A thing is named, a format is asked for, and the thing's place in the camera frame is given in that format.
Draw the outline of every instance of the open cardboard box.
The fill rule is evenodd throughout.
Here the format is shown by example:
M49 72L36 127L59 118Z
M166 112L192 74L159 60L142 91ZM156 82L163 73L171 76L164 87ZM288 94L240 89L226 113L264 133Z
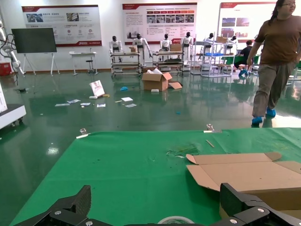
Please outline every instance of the open cardboard box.
M144 90L159 89L164 91L168 88L168 80L172 79L170 73L162 73L158 69L148 70L143 73L142 81Z
M271 208L301 219L301 163L278 161L281 154L186 155L198 185L219 191L221 183L258 196ZM220 208L222 218L228 217Z

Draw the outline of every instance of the white table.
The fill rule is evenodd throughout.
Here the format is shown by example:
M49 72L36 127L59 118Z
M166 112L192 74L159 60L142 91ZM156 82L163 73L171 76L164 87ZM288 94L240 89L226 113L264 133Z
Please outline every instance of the white table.
M75 52L69 52L69 54L71 55L72 58L72 64L73 64L73 71L74 71L74 75L77 75L76 70L75 70L75 65L74 65L74 58L75 57L94 57L94 61L95 61L95 66L96 66L96 52L90 52L90 53L75 53Z

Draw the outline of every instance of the stool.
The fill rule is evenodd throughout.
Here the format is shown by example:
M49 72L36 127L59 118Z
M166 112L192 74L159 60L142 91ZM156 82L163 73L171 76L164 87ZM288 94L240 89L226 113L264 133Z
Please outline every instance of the stool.
M95 70L93 68L93 60L86 60L87 63L89 63L89 69L87 70L88 75L95 75Z

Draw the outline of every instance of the seated person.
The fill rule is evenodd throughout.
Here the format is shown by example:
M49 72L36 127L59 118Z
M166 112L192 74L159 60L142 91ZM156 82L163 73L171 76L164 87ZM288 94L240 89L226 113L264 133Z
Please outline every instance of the seated person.
M237 61L234 63L234 66L239 69L242 70L241 68L239 68L239 65L246 65L246 61L249 57L250 51L252 49L252 44L253 42L251 40L246 42L246 48L244 48L239 54L238 56L243 56L243 60Z

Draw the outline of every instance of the flattened cardboard box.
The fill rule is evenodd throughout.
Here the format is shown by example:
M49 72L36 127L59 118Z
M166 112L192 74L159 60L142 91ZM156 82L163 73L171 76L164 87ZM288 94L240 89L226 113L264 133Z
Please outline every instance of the flattened cardboard box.
M301 218L301 164L278 161L281 154L186 155L195 165L187 165L202 187L219 191L221 183L257 195L271 208ZM226 217L220 210L221 217Z

